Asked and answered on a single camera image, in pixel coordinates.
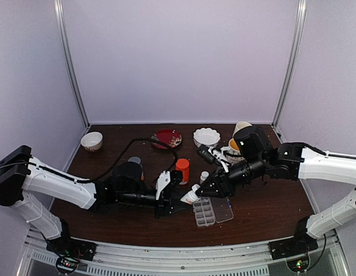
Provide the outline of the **small white bottle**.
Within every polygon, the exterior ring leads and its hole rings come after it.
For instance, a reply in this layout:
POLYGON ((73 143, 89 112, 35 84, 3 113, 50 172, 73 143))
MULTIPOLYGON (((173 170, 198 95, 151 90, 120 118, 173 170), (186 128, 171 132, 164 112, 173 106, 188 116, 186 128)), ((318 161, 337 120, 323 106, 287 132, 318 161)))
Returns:
POLYGON ((209 176, 209 172, 202 171, 200 174, 200 184, 202 184, 209 176))
POLYGON ((196 191, 200 188, 199 184, 195 184, 192 186, 191 190, 187 192, 181 199, 180 201, 189 205, 192 205, 196 201, 198 201, 200 198, 196 194, 196 191))

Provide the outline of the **clear plastic pill organizer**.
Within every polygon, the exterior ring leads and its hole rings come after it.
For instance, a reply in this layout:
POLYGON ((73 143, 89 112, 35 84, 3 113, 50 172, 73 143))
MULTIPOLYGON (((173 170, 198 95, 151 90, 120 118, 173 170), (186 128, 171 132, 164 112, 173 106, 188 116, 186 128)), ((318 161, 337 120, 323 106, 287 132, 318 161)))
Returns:
POLYGON ((192 205, 198 227, 220 224, 234 218, 228 198, 201 198, 192 205))

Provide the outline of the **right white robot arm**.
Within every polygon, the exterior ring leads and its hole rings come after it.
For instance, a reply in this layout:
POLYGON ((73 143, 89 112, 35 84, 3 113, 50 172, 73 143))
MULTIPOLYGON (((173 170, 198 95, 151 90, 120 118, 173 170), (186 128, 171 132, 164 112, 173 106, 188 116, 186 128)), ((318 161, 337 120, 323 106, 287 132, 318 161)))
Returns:
POLYGON ((271 179, 321 179, 353 185, 352 191, 339 202, 298 222, 294 237, 288 243, 294 254, 302 253, 311 239, 318 239, 356 218, 356 155, 322 151, 301 142, 282 143, 274 148, 259 126, 247 126, 233 138, 243 160, 228 169, 218 168, 201 184, 197 196, 233 196, 238 185, 264 175, 271 179))

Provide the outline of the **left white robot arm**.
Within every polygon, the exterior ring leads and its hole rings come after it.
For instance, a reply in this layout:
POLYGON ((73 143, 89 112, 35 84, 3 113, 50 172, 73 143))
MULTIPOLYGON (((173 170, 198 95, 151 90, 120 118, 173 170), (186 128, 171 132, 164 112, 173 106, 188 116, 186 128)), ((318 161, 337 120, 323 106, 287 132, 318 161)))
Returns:
POLYGON ((181 171, 163 171, 156 186, 149 189, 142 180, 143 168, 136 162, 124 162, 113 168, 101 182, 78 178, 54 169, 31 154, 22 145, 0 161, 0 205, 17 208, 27 223, 36 227, 63 255, 76 251, 66 222, 42 206, 34 192, 47 194, 82 209, 99 211, 119 205, 153 208, 160 218, 187 209, 184 193, 177 189, 181 171))

